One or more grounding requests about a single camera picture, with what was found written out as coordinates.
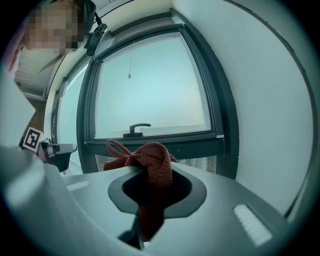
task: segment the red knitted fabric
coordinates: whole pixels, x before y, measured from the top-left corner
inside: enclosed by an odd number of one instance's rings
[[[113,149],[116,145],[124,154]],[[164,221],[164,209],[168,206],[168,188],[173,182],[171,162],[177,160],[169,154],[166,147],[157,142],[147,143],[131,153],[122,144],[110,139],[106,143],[110,154],[117,159],[104,164],[108,171],[125,166],[145,166],[148,171],[149,202],[139,209],[140,227],[143,240],[149,241]]]

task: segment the window glass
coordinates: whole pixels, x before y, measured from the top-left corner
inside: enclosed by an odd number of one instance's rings
[[[122,138],[129,127],[144,136],[211,129],[206,95],[189,48],[180,36],[133,44],[101,65],[95,138]]]
[[[76,121],[78,99],[87,67],[88,65],[83,67],[70,81],[65,88],[63,97],[61,98],[57,122],[58,143],[77,144]],[[70,161],[78,167],[81,166],[78,150],[71,154]],[[72,168],[77,169],[77,166],[74,164],[72,164]]]
[[[115,160],[114,157],[103,155],[95,155],[95,158],[99,172],[102,172],[104,170],[104,165],[106,162],[111,162]],[[192,159],[179,159],[177,160],[177,162],[182,165],[195,167],[201,171],[216,173],[217,157],[215,155]]]

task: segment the window handle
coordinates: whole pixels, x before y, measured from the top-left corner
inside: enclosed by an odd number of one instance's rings
[[[124,133],[123,137],[124,138],[128,138],[128,137],[143,137],[143,133],[142,132],[135,132],[135,128],[136,127],[140,127],[140,126],[148,126],[151,127],[150,123],[136,123],[134,125],[130,126],[130,133]]]

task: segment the black window frame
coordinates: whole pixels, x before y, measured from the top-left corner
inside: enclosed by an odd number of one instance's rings
[[[53,101],[52,116],[51,116],[51,141],[52,143],[59,143],[58,140],[58,121],[59,121],[59,111],[61,99],[65,94],[65,90],[72,79],[78,74],[78,72],[86,65],[86,61],[89,61],[87,54],[81,56],[81,58],[76,62],[72,69],[68,72],[66,76],[62,78],[61,85],[56,91]]]
[[[102,60],[118,50],[138,41],[158,35],[179,32],[189,46],[200,72],[208,101],[210,120],[213,122],[211,123],[211,130],[130,139],[113,138],[113,140],[122,143],[132,152],[136,151],[145,143],[159,142],[164,144],[168,151],[177,159],[217,156],[218,164],[216,172],[232,179],[236,178],[239,155],[239,128],[237,112],[227,77],[215,53],[211,48],[208,48],[208,43],[205,39],[181,14],[173,9],[170,10],[170,13],[160,13],[136,20],[125,25],[125,28],[120,28],[116,31],[120,33],[139,24],[154,21],[156,19],[163,19],[164,17],[167,18],[169,16],[178,16],[183,22],[162,25],[147,29],[143,32],[138,32],[109,46],[103,51],[99,51],[98,56],[91,58],[80,89],[76,121],[78,153],[84,174],[99,171],[96,155],[111,157],[106,147],[108,139],[94,138],[95,101]],[[112,36],[116,36],[117,34],[116,32],[108,33],[109,36],[110,34]],[[232,114],[231,117],[226,118],[224,116],[230,113]],[[228,138],[226,138],[224,130],[227,131]]]

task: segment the gray plastic device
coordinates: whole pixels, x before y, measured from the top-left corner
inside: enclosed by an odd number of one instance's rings
[[[184,216],[165,214],[150,243],[136,249],[119,238],[133,229],[137,217],[121,211],[110,192],[114,181],[134,179],[144,168],[62,177],[56,166],[26,150],[0,147],[5,202],[25,234],[53,255],[256,255],[288,230],[283,216],[235,180],[179,163],[171,166],[191,184],[203,184],[205,198],[197,202],[203,193],[192,193],[198,185],[191,187],[165,212],[176,209],[171,213],[178,214],[192,202],[198,206]],[[138,207],[130,196],[122,197]]]

